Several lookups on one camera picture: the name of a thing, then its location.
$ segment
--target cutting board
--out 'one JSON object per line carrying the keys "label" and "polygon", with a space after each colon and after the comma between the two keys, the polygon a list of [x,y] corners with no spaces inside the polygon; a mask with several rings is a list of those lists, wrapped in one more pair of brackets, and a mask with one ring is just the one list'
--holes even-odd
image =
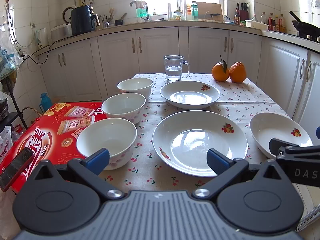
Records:
{"label": "cutting board", "polygon": [[[208,2],[196,2],[196,1],[193,1],[193,3],[196,3],[198,5],[199,19],[204,19],[205,14],[208,12],[205,17],[206,20],[223,22],[221,4],[208,3]],[[219,13],[220,15],[213,16],[213,17],[210,17],[208,15],[208,14],[215,14],[215,13]]]}

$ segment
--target cabinet handle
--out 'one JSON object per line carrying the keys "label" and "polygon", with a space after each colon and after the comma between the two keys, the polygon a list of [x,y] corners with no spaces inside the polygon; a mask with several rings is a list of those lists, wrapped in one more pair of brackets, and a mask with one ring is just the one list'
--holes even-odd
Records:
{"label": "cabinet handle", "polygon": [[227,37],[224,38],[224,52],[227,52]]}
{"label": "cabinet handle", "polygon": [[233,52],[233,38],[231,38],[231,53]]}
{"label": "cabinet handle", "polygon": [[306,81],[308,82],[309,81],[309,70],[311,68],[311,61],[309,62],[309,65],[308,65],[308,70],[307,70],[307,77],[306,77]]}
{"label": "cabinet handle", "polygon": [[65,59],[64,59],[64,54],[62,53],[62,61],[64,63],[64,65],[66,65]]}
{"label": "cabinet handle", "polygon": [[60,64],[60,67],[62,67],[62,64],[61,64],[61,62],[60,62],[60,54],[58,54],[58,62],[59,62],[59,64]]}
{"label": "cabinet handle", "polygon": [[301,67],[300,67],[300,79],[302,78],[302,66],[304,65],[304,59],[302,59],[302,64],[301,64]]}
{"label": "cabinet handle", "polygon": [[136,53],[135,45],[134,45],[134,38],[132,38],[132,50],[133,53]]}
{"label": "cabinet handle", "polygon": [[141,38],[139,37],[139,49],[140,49],[140,53],[142,53],[142,49],[141,49]]}

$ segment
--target cherry print tablecloth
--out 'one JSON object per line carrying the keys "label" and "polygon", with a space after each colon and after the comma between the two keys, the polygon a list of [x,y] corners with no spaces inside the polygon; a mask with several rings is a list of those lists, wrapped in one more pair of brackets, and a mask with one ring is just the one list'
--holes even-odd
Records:
{"label": "cherry print tablecloth", "polygon": [[[134,189],[186,189],[192,192],[211,178],[190,176],[174,170],[158,157],[152,145],[152,134],[159,122],[171,114],[185,110],[170,105],[160,95],[160,89],[166,84],[165,74],[138,74],[135,75],[137,77],[150,78],[154,83],[144,106],[143,119],[136,125],[138,136],[132,159],[119,169],[103,171],[100,176],[124,192]],[[236,122],[248,140],[246,160],[255,164],[264,162],[266,158],[255,145],[250,132],[250,119],[262,112],[286,113],[248,79],[235,84],[230,80],[216,82],[210,74],[190,74],[187,80],[201,81],[220,90],[220,99],[205,110],[222,114]]]}

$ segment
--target smartphone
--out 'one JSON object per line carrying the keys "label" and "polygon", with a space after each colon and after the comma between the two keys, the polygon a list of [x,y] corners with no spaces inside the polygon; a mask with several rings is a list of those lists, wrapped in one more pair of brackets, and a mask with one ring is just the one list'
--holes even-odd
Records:
{"label": "smartphone", "polygon": [[28,147],[22,149],[0,174],[0,188],[6,192],[23,170],[32,162],[35,154]]}

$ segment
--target orange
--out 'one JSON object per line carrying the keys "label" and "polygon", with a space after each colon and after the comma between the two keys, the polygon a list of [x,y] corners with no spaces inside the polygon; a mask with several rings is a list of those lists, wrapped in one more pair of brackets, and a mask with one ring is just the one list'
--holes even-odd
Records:
{"label": "orange", "polygon": [[230,68],[230,79],[233,83],[242,83],[247,78],[245,67],[241,62],[234,63]]}
{"label": "orange", "polygon": [[229,70],[224,73],[223,65],[221,63],[217,63],[212,68],[211,74],[216,81],[224,82],[229,78]]}

